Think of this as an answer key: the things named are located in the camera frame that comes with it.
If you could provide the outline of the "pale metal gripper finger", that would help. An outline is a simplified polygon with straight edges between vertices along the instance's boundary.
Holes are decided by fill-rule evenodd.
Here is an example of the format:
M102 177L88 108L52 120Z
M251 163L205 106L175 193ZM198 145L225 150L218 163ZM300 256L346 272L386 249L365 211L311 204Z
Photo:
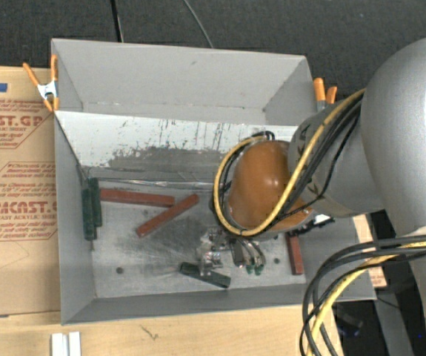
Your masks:
M207 253L209 251L218 251L220 249L220 234L216 231L203 234L197 247L198 253Z
M202 277L209 277L216 269L222 267L222 255L219 251L208 251L200 257L199 273Z

